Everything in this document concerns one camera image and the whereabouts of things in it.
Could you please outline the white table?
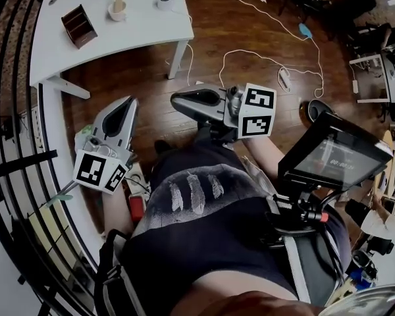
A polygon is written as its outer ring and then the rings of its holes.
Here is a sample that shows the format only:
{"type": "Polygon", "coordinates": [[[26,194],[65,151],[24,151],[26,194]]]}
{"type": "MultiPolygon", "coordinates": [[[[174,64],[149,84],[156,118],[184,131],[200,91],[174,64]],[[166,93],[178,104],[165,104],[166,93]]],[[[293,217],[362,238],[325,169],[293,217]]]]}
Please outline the white table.
{"type": "Polygon", "coordinates": [[[108,6],[115,0],[43,0],[30,55],[30,85],[51,84],[87,99],[90,93],[60,77],[68,69],[89,61],[148,45],[177,44],[168,77],[178,71],[186,44],[194,38],[185,0],[174,0],[171,11],[157,8],[157,0],[123,0],[126,19],[111,20],[108,6]],[[61,17],[82,5],[97,37],[80,49],[69,39],[61,17]]]}

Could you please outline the white power strip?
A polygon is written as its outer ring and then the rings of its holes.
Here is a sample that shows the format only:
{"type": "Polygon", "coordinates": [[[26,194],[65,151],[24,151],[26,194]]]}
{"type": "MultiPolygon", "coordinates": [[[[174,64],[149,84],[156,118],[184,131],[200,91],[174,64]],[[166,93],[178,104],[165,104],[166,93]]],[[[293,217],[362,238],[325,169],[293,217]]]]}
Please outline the white power strip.
{"type": "Polygon", "coordinates": [[[289,93],[291,91],[290,73],[285,67],[278,70],[278,83],[284,92],[289,93]]]}

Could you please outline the black chest-mounted monitor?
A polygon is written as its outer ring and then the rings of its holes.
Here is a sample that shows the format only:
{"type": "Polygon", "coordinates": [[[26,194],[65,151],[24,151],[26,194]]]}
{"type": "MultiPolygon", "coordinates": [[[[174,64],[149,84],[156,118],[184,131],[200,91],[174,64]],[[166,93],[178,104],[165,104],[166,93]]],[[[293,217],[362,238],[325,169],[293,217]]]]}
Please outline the black chest-mounted monitor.
{"type": "Polygon", "coordinates": [[[278,164],[278,179],[347,190],[386,168],[388,144],[352,122],[323,112],[278,164]]]}

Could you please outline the person's torso in dark shirt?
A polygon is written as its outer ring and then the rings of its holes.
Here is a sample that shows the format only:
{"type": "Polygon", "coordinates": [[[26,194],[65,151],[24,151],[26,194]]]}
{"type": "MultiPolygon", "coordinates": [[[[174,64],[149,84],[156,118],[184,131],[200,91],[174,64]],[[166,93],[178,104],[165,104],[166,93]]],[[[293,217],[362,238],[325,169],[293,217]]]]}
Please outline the person's torso in dark shirt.
{"type": "Polygon", "coordinates": [[[98,316],[318,316],[336,285],[331,256],[317,236],[269,245],[276,181],[255,160],[247,171],[207,139],[158,157],[143,218],[99,252],[98,316]]]}

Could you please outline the black rounded floor object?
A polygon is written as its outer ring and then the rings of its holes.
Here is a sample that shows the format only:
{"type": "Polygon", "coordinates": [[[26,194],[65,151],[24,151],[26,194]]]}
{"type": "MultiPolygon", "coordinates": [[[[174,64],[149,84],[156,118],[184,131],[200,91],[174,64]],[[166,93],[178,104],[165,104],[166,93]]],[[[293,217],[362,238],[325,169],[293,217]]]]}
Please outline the black rounded floor object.
{"type": "Polygon", "coordinates": [[[303,124],[311,125],[316,121],[321,113],[334,114],[334,111],[326,103],[320,99],[312,99],[311,101],[303,101],[300,104],[299,116],[303,124]]]}

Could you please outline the blue face mask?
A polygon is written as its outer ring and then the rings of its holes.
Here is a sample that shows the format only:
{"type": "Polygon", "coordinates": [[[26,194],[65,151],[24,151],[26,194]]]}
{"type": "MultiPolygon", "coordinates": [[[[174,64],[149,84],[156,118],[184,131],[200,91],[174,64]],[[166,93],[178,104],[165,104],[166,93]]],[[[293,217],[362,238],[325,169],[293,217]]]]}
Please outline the blue face mask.
{"type": "Polygon", "coordinates": [[[304,40],[313,39],[311,30],[304,23],[299,23],[298,28],[300,33],[303,35],[304,40]]]}

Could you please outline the red box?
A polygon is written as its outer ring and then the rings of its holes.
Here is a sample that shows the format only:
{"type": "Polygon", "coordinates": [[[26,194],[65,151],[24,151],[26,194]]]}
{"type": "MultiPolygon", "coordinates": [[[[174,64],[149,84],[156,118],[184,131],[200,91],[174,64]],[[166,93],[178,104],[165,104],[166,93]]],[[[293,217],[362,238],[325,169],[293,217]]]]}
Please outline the red box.
{"type": "Polygon", "coordinates": [[[132,221],[134,223],[140,222],[140,220],[144,216],[144,211],[145,211],[143,197],[142,196],[130,196],[129,197],[129,207],[130,207],[132,221]]]}

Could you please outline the white floor socket strip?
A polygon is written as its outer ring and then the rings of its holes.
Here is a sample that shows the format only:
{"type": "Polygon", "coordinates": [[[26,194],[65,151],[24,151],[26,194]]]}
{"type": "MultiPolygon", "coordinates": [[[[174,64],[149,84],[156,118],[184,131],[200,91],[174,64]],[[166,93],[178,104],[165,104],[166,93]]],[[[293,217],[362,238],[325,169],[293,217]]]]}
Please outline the white floor socket strip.
{"type": "Polygon", "coordinates": [[[126,173],[125,180],[132,195],[151,193],[149,183],[145,179],[139,162],[135,162],[132,164],[132,167],[126,173]]]}

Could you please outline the round wooden table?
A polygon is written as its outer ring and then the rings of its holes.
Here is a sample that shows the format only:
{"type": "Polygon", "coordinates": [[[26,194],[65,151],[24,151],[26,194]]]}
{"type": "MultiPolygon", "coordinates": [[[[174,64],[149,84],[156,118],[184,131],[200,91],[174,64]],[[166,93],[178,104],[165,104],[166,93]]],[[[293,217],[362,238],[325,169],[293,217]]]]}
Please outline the round wooden table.
{"type": "Polygon", "coordinates": [[[384,133],[383,139],[393,152],[393,158],[386,164],[386,168],[376,175],[373,183],[373,193],[381,199],[383,196],[392,197],[395,188],[395,141],[392,140],[391,131],[384,133]]]}

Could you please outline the person's black shoe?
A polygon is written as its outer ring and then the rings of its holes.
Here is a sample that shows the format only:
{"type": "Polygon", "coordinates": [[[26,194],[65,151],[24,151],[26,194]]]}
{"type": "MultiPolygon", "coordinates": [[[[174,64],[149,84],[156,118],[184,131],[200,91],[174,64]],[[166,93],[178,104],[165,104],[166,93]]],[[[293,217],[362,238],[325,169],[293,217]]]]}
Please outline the person's black shoe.
{"type": "Polygon", "coordinates": [[[171,145],[165,140],[157,140],[154,142],[154,149],[157,155],[162,155],[172,150],[171,145]]]}

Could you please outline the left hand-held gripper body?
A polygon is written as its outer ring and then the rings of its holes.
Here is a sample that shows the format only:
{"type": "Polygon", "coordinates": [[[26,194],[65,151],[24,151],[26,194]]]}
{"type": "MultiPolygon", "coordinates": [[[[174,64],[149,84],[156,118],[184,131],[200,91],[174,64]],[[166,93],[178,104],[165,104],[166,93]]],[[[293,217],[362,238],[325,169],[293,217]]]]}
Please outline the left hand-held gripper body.
{"type": "Polygon", "coordinates": [[[114,194],[133,164],[134,153],[128,148],[86,138],[76,154],[72,180],[85,187],[114,194]]]}

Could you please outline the brown wooden organizer box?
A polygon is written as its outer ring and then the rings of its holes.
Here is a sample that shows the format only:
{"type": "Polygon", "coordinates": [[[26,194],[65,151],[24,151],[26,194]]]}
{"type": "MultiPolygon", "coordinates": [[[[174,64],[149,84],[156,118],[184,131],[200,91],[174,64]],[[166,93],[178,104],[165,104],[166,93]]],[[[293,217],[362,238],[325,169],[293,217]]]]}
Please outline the brown wooden organizer box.
{"type": "Polygon", "coordinates": [[[71,42],[78,49],[97,37],[82,5],[62,16],[61,21],[71,42]]]}

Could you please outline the person's left forearm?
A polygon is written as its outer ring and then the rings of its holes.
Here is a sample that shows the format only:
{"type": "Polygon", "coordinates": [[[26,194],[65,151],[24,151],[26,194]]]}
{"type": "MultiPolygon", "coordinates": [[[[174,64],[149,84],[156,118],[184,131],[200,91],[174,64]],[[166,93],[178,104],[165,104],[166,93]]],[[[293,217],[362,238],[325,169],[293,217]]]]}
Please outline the person's left forearm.
{"type": "Polygon", "coordinates": [[[103,192],[102,201],[105,235],[112,230],[131,235],[134,231],[134,224],[122,186],[119,186],[113,194],[103,192]]]}

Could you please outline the person's right forearm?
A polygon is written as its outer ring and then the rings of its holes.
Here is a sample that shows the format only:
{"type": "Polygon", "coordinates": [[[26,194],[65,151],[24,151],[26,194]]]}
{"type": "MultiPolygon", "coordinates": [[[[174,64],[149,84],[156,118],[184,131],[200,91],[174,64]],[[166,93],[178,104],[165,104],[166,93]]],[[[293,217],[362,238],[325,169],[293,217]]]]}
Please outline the person's right forearm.
{"type": "Polygon", "coordinates": [[[243,143],[270,181],[277,181],[278,164],[284,157],[283,152],[267,136],[246,138],[243,143]]]}

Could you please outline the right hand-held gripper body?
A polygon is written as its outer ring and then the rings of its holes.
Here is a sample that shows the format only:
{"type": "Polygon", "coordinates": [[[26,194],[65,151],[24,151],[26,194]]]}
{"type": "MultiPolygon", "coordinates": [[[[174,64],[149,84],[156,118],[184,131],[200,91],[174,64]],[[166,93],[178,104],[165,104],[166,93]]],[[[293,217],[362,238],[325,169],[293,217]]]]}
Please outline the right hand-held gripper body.
{"type": "Polygon", "coordinates": [[[271,134],[277,100],[275,90],[249,83],[225,90],[212,84],[200,83],[197,86],[206,89],[198,92],[200,96],[207,96],[210,91],[219,95],[217,114],[220,119],[210,116],[205,120],[213,140],[231,144],[271,134]]]}

